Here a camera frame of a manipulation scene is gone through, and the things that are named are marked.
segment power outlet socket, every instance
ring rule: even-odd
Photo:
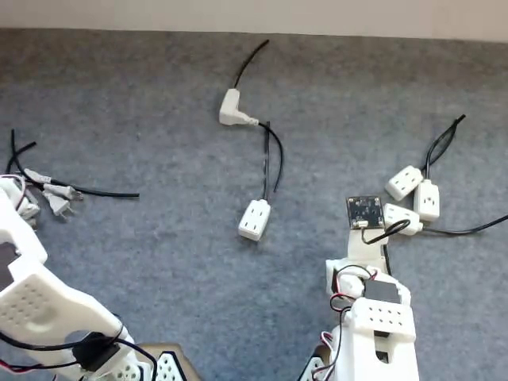
[[[436,221],[439,218],[439,188],[429,179],[423,180],[414,192],[413,209],[423,221]]]
[[[266,200],[252,200],[238,225],[238,233],[249,240],[259,241],[270,217]]]
[[[423,224],[420,222],[420,216],[412,210],[393,204],[384,204],[383,214],[386,227],[392,226],[395,222],[399,222],[401,220],[410,220],[409,226],[399,232],[401,234],[413,236],[423,229]]]
[[[411,193],[423,180],[418,168],[408,165],[388,181],[385,189],[396,201],[400,201]]]

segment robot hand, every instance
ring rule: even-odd
[[[72,381],[187,379],[174,352],[164,352],[157,362],[107,308],[51,273],[44,266],[47,258],[0,183],[0,339],[37,362],[20,366],[0,360],[1,368],[16,374],[50,369]],[[68,342],[83,331],[88,334],[82,340]],[[151,362],[138,360],[134,351]]]

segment black cable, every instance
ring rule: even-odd
[[[244,70],[245,68],[251,63],[251,61],[254,59],[254,57],[256,56],[256,54],[262,49],[264,48],[265,46],[268,45],[268,43],[270,42],[270,40],[265,40],[263,41],[256,49],[254,49],[252,51],[252,53],[250,54],[249,57],[247,57],[247,59],[242,63],[241,67],[240,67],[240,70],[238,71],[238,75],[237,75],[237,79],[235,80],[235,83],[234,83],[234,86],[233,88],[236,89],[238,87],[238,83],[240,82],[240,78],[242,76],[242,74],[244,74]]]
[[[89,345],[95,341],[105,341],[111,342],[111,337],[96,337],[91,338],[86,341],[74,341],[66,344],[57,344],[57,345],[40,345],[40,344],[27,344],[21,341],[17,341],[12,337],[8,337],[3,332],[0,332],[0,340],[5,341],[7,344],[12,345],[13,347],[19,349],[25,349],[28,351],[36,351],[36,352],[54,352],[54,351],[62,351],[64,349],[72,349],[75,347],[82,347],[84,345]]]
[[[457,126],[459,123],[461,123],[466,116],[464,114],[460,115],[455,121],[453,121],[452,125],[449,126],[446,131],[444,131],[430,146],[429,151],[427,152],[427,157],[425,158],[425,178],[430,179],[430,166],[434,164],[437,159],[439,159],[446,151],[446,149],[449,147],[449,145],[452,143],[453,137],[455,136]],[[450,135],[450,138],[444,145],[443,149],[439,152],[439,154],[436,155],[436,157],[431,160],[431,156],[433,154],[434,149],[436,149],[436,146],[447,137],[447,135]]]
[[[277,192],[277,189],[279,188],[279,183],[281,178],[283,177],[284,172],[284,147],[282,141],[280,141],[279,137],[275,133],[273,129],[270,127],[270,122],[268,123],[261,123],[260,126],[263,127],[266,131],[268,131],[277,141],[277,145],[279,146],[279,152],[280,152],[280,162],[279,162],[279,174],[277,175],[277,180],[275,181],[275,186],[273,187],[273,193]]]
[[[362,229],[362,241],[365,244],[374,244],[374,243],[376,243],[378,241],[381,241],[384,238],[387,238],[389,236],[393,236],[394,234],[396,234],[398,232],[401,232],[402,230],[407,228],[409,225],[411,225],[411,221],[410,220],[397,221],[393,225],[390,225],[388,228],[386,228],[383,234],[381,234],[381,235],[379,235],[377,237],[374,237],[374,238],[372,238],[369,241],[365,240],[365,237],[364,237],[365,228],[363,228]]]
[[[367,268],[363,267],[363,266],[360,266],[359,264],[349,264],[347,266],[344,266],[343,268],[341,268],[339,271],[337,271],[337,273],[335,274],[335,276],[339,275],[343,270],[345,270],[346,268],[350,268],[350,267],[357,267],[357,268],[361,268],[362,270],[364,270],[365,272],[367,272],[368,274],[368,277],[369,278],[372,278],[374,276],[374,274],[372,274],[369,270],[367,270]]]
[[[339,328],[341,329],[341,331],[339,332],[339,343],[337,344],[337,352],[336,352],[335,356],[333,357],[333,360],[328,365],[325,365],[324,367],[314,369],[311,372],[312,373],[312,380],[315,379],[315,374],[318,371],[325,371],[327,369],[330,369],[331,367],[336,366],[337,360],[339,359],[339,354],[341,353],[341,346],[342,346],[342,316],[346,312],[350,311],[351,308],[352,308],[351,306],[344,307],[344,309],[339,313]]]
[[[16,371],[49,371],[51,369],[60,369],[71,367],[72,365],[78,364],[78,361],[72,361],[70,363],[58,364],[58,365],[43,365],[43,364],[35,364],[35,365],[12,365],[8,364],[9,368]]]
[[[93,196],[99,196],[99,197],[113,197],[113,198],[138,198],[140,197],[139,193],[115,193],[115,192],[106,192],[103,190],[96,190],[96,189],[90,189],[85,187],[79,187],[74,184],[65,183],[63,181],[59,181],[56,179],[51,180],[51,184],[53,185],[59,185],[61,187],[73,187],[78,192],[81,192],[83,194],[91,194]]]
[[[428,226],[424,226],[423,230],[425,230],[426,232],[431,232],[431,233],[447,234],[449,236],[466,236],[468,234],[474,234],[477,232],[481,232],[482,230],[485,230],[487,228],[490,228],[491,226],[500,224],[501,222],[504,222],[506,220],[508,220],[508,214],[506,216],[502,216],[501,218],[498,218],[497,220],[493,220],[492,222],[489,222],[488,224],[477,226],[476,228],[472,228],[472,229],[441,230],[441,229],[434,229],[434,228],[430,228]]]
[[[11,153],[12,153],[12,156],[13,156],[14,163],[17,166],[17,169],[19,169],[19,171],[25,177],[25,179],[30,181],[37,189],[40,189],[41,191],[43,191],[44,190],[44,186],[41,183],[38,183],[37,181],[32,179],[30,176],[28,176],[26,174],[25,169],[19,163],[19,159],[16,156],[16,151],[17,151],[17,149],[16,149],[16,133],[14,132],[14,129],[10,130],[10,150],[11,150]]]
[[[270,133],[264,130],[264,191],[263,199],[268,201],[270,193]]]
[[[10,157],[9,159],[9,163],[7,163],[7,167],[6,167],[6,173],[10,173],[10,170],[14,164],[14,156],[20,156],[20,154],[22,154],[23,152],[26,152],[28,151],[29,149],[35,147],[37,145],[37,142],[33,141],[32,143],[28,143],[27,145],[19,148],[13,156]]]
[[[128,347],[134,349],[135,351],[139,352],[143,356],[145,356],[147,359],[149,359],[153,364],[153,371],[152,371],[152,381],[156,381],[157,378],[157,360],[154,356],[152,356],[150,353],[146,352],[143,348],[140,346],[131,343],[130,341],[126,341],[123,339],[116,339],[115,342],[127,345]]]
[[[19,169],[19,172],[27,179],[27,181],[30,181],[37,189],[43,191],[44,190],[44,184],[38,183],[34,179],[32,179],[29,175],[27,175],[25,169],[21,166],[18,155],[27,149],[30,149],[36,145],[35,142],[32,142],[30,144],[27,144],[25,147],[20,148],[19,150],[16,149],[16,136],[13,129],[10,131],[10,148],[12,151],[12,157],[11,160],[16,164],[17,168]],[[113,198],[138,198],[140,197],[139,193],[116,193],[116,192],[106,192],[103,190],[96,190],[96,189],[90,189],[85,187],[79,187],[70,183],[65,183],[63,181],[59,181],[56,179],[51,180],[52,185],[58,185],[61,187],[73,187],[78,192],[81,192],[83,194],[92,194],[93,196],[99,196],[99,197],[113,197]]]
[[[390,255],[388,254],[388,245],[383,245],[383,255],[384,255],[384,263],[387,266],[387,273],[391,276],[391,265],[390,265]]]

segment white robot part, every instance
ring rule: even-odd
[[[333,359],[341,347],[333,381],[418,381],[413,311],[409,306],[356,300],[333,331]]]
[[[88,294],[70,288],[31,255],[2,255],[0,283],[0,331],[28,344],[56,345],[68,342],[76,332],[99,332],[108,337],[132,338],[120,321]],[[57,369],[69,379],[105,375],[132,349],[119,350],[97,371],[78,365]],[[70,349],[27,353],[43,365],[66,364],[75,358]]]
[[[35,202],[32,202],[28,197],[23,195],[21,189],[19,189],[19,187],[14,182],[14,179],[0,176],[0,189],[3,189],[6,192],[7,197],[14,207],[16,207],[19,203],[17,213],[24,220],[28,221],[29,219],[39,214],[40,207]]]
[[[30,225],[13,207],[7,193],[0,187],[0,243],[10,242],[25,256],[43,264],[48,254]]]
[[[326,261],[326,293],[328,295],[334,294],[333,282],[335,282],[334,276],[337,276],[337,272],[341,271],[349,265],[355,265],[349,258],[342,260],[327,260]],[[393,283],[397,287],[398,296],[400,297],[401,304],[410,306],[411,304],[411,293],[409,289],[400,283],[396,278],[384,273],[378,267],[366,266],[369,272],[376,273],[375,280],[386,283]],[[361,279],[366,278],[366,272],[362,271],[359,267],[348,267],[341,271],[339,277],[339,284],[341,292],[352,296],[353,298],[359,298],[364,292],[364,285]]]

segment electrical cord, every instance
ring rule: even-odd
[[[319,368],[315,368],[311,373],[312,373],[312,380],[313,381],[317,381],[316,379],[316,374],[321,372],[321,371],[327,371],[325,373],[325,377],[322,379],[323,381],[326,381],[330,378],[330,376],[332,375],[333,373],[333,370],[335,369],[335,364],[337,363],[337,360],[339,359],[339,354],[341,353],[341,346],[342,346],[342,318],[343,318],[343,315],[347,312],[347,311],[350,311],[351,310],[351,307],[348,306],[348,307],[345,307],[340,313],[339,313],[339,328],[340,328],[340,332],[339,332],[339,343],[337,345],[337,352],[335,354],[335,356],[333,357],[333,360],[331,363],[329,363],[328,365],[325,365],[324,367],[319,367]]]
[[[270,133],[264,130],[264,191],[263,199],[268,201],[270,187]]]
[[[32,179],[30,176],[28,176],[26,174],[25,169],[21,166],[19,159],[16,156],[16,151],[17,151],[17,149],[16,149],[16,133],[14,132],[14,129],[10,130],[10,150],[11,150],[11,153],[13,156],[14,163],[17,166],[17,169],[19,169],[19,171],[25,177],[25,179],[30,181],[40,191],[44,191],[44,186],[41,183],[38,183],[37,181],[35,181],[34,179]]]
[[[90,343],[93,343],[95,341],[105,341],[109,344],[112,342],[111,337],[96,337],[91,338],[87,341],[74,341],[71,343],[66,344],[57,344],[57,345],[40,345],[40,344],[27,344],[23,343],[22,341],[17,341],[16,339],[13,339],[12,337],[9,337],[5,335],[3,332],[0,332],[0,340],[5,341],[7,344],[19,348],[19,349],[25,349],[27,351],[36,351],[36,352],[54,352],[54,351],[62,351],[64,349],[72,349],[76,347],[82,347],[84,345],[89,345]]]
[[[378,241],[381,241],[384,238],[387,238],[389,236],[393,236],[394,234],[396,234],[398,232],[401,232],[402,230],[407,228],[409,225],[411,225],[411,221],[410,220],[400,220],[400,221],[397,221],[393,225],[390,225],[388,228],[386,228],[383,234],[381,234],[381,235],[379,235],[377,237],[374,237],[374,238],[372,238],[369,241],[365,240],[365,237],[364,237],[365,228],[363,228],[362,229],[362,241],[365,244],[374,244],[374,243],[376,243]]]
[[[425,166],[422,167],[423,170],[425,170],[425,178],[426,179],[430,179],[430,166],[434,163],[436,163],[436,161],[446,152],[446,150],[448,149],[448,147],[450,146],[450,144],[452,143],[452,140],[453,140],[453,137],[455,136],[455,133],[457,131],[457,127],[459,125],[459,123],[461,123],[464,119],[466,118],[466,116],[464,114],[460,115],[455,121],[453,121],[452,125],[450,125],[446,131],[444,131],[429,147],[429,151],[427,151],[427,156],[425,158]],[[446,141],[446,143],[444,144],[443,148],[441,149],[441,151],[434,157],[434,159],[432,160],[432,154],[434,152],[434,149],[436,149],[437,145],[447,137],[447,135],[449,135],[449,139]]]
[[[16,164],[17,168],[19,169],[20,173],[29,181],[31,184],[33,184],[37,189],[40,191],[44,190],[44,184],[37,182],[36,180],[32,179],[29,175],[27,175],[25,169],[21,166],[19,161],[19,154],[25,152],[26,150],[34,147],[37,145],[35,141],[33,141],[30,144],[27,144],[23,148],[20,148],[19,150],[16,149],[16,136],[14,129],[10,131],[10,147],[11,147],[11,153],[12,157],[9,160],[9,163],[7,164],[8,172],[10,173],[10,169],[12,167],[11,160]],[[78,192],[81,192],[83,194],[90,194],[93,196],[99,196],[99,197],[112,197],[112,198],[139,198],[139,193],[117,193],[117,192],[108,192],[103,190],[96,190],[96,189],[90,189],[85,187],[79,187],[70,183],[65,183],[63,181],[59,181],[57,179],[51,180],[52,185],[58,185],[61,187],[73,187]]]
[[[236,89],[238,87],[238,83],[240,82],[240,78],[241,76],[244,74],[244,71],[245,71],[245,68],[251,63],[251,61],[254,59],[254,57],[256,56],[256,54],[262,49],[264,48],[265,46],[268,45],[268,43],[270,42],[270,40],[265,40],[263,41],[256,49],[254,49],[252,51],[252,53],[250,54],[249,57],[247,57],[247,59],[242,63],[241,67],[240,67],[240,70],[238,71],[238,75],[237,75],[237,78],[235,79],[235,82],[234,82],[234,85],[233,85],[233,88]]]
[[[467,236],[468,234],[474,234],[477,232],[481,232],[482,230],[485,230],[487,228],[490,228],[491,226],[500,224],[501,222],[504,222],[508,220],[508,214],[506,216],[502,216],[501,218],[498,218],[497,220],[493,220],[492,222],[489,222],[485,225],[480,225],[472,229],[465,229],[465,230],[444,230],[444,229],[434,229],[430,228],[428,226],[424,226],[423,230],[430,233],[439,233],[439,234],[446,234],[449,236]]]
[[[7,163],[7,167],[6,167],[6,173],[11,173],[11,169],[12,169],[12,166],[14,164],[14,157],[18,157],[20,156],[20,154],[22,154],[23,152],[26,152],[28,151],[29,149],[35,147],[37,145],[37,142],[33,141],[32,143],[28,143],[27,145],[19,148],[15,153],[14,155],[12,155],[9,159],[9,162]]]
[[[68,368],[73,365],[76,365],[77,361],[72,361],[70,363],[65,364],[57,364],[57,365],[43,365],[43,364],[35,364],[35,365],[14,365],[8,364],[4,360],[0,360],[0,366],[6,368],[7,370],[19,374],[19,373],[28,373],[29,371],[49,371],[52,369],[60,369],[60,368]]]
[[[77,190],[78,192],[81,192],[83,194],[90,194],[90,195],[98,196],[98,197],[112,197],[112,198],[139,198],[140,197],[139,193],[106,192],[106,191],[103,191],[103,190],[97,190],[97,189],[90,189],[90,188],[80,187],[78,185],[74,185],[74,184],[70,184],[70,183],[65,183],[63,181],[59,181],[59,180],[56,180],[56,179],[52,179],[51,180],[51,184],[52,185],[59,185],[61,187],[73,187],[75,190]]]
[[[383,245],[383,256],[384,256],[384,263],[387,266],[387,273],[389,276],[391,276],[391,265],[390,265],[390,255],[388,254],[388,245]]]
[[[273,129],[270,127],[270,122],[262,123],[260,122],[260,126],[263,127],[266,131],[268,131],[277,142],[277,145],[279,146],[279,154],[280,154],[280,162],[279,162],[279,174],[277,175],[277,180],[275,181],[275,186],[273,187],[273,193],[277,192],[277,189],[279,189],[280,180],[283,177],[284,172],[284,147],[282,141],[280,141],[279,137],[275,133]]]

